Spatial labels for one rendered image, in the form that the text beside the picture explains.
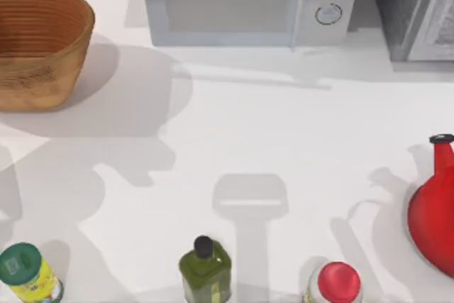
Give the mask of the pale microwave oven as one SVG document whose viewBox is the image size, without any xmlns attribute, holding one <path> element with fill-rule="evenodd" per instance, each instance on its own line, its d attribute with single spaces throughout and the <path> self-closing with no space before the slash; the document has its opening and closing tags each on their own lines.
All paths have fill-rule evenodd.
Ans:
<svg viewBox="0 0 454 303">
<path fill-rule="evenodd" d="M 348 31 L 355 0 L 304 0 L 298 47 L 334 45 Z M 320 6 L 337 4 L 342 18 L 323 26 Z M 284 46 L 290 48 L 297 0 L 145 0 L 156 46 Z"/>
</svg>

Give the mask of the green square bottle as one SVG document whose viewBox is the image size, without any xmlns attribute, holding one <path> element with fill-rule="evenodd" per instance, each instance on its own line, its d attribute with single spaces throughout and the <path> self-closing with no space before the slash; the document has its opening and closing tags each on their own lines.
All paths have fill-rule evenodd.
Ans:
<svg viewBox="0 0 454 303">
<path fill-rule="evenodd" d="M 187 303 L 227 303 L 231 298 L 232 262 L 223 246 L 200 235 L 179 260 Z"/>
</svg>

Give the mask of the round microwave knob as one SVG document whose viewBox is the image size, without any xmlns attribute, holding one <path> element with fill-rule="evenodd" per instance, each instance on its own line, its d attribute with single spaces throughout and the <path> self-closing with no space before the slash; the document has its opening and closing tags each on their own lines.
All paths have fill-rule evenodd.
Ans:
<svg viewBox="0 0 454 303">
<path fill-rule="evenodd" d="M 319 24 L 329 26 L 337 23 L 342 18 L 343 10 L 339 5 L 331 3 L 318 7 L 314 16 Z"/>
</svg>

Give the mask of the red capped bottle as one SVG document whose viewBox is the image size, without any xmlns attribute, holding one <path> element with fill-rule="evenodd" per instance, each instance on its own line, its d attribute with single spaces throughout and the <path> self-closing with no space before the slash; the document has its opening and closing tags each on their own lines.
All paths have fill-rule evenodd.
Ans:
<svg viewBox="0 0 454 303">
<path fill-rule="evenodd" d="M 312 272 L 303 303 L 363 303 L 358 272 L 341 261 L 326 262 Z"/>
</svg>

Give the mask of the brown woven basket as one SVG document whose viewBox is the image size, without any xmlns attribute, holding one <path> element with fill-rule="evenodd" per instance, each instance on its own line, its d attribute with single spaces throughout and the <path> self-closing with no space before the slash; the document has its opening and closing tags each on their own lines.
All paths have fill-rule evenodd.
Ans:
<svg viewBox="0 0 454 303">
<path fill-rule="evenodd" d="M 0 111 L 66 102 L 95 24 L 86 0 L 0 0 Z"/>
</svg>

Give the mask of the grey cabinet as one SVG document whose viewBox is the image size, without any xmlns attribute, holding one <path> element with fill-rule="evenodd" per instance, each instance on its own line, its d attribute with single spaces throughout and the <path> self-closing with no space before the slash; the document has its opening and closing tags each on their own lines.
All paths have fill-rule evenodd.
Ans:
<svg viewBox="0 0 454 303">
<path fill-rule="evenodd" d="M 454 62 L 454 0 L 375 0 L 393 62 Z"/>
</svg>

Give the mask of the red round bottle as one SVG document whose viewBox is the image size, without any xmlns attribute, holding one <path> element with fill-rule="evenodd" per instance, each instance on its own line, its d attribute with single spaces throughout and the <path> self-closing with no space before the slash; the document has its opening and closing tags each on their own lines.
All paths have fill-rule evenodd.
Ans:
<svg viewBox="0 0 454 303">
<path fill-rule="evenodd" d="M 411 197 L 407 224 L 422 256 L 454 279 L 454 135 L 437 134 L 429 141 L 433 175 Z"/>
</svg>

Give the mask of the yellow can with green lid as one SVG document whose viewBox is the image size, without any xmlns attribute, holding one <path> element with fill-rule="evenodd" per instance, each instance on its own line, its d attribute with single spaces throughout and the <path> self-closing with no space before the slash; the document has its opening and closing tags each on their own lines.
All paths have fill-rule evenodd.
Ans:
<svg viewBox="0 0 454 303">
<path fill-rule="evenodd" d="M 64 286 L 31 243 L 21 242 L 0 253 L 0 281 L 21 303 L 61 303 Z"/>
</svg>

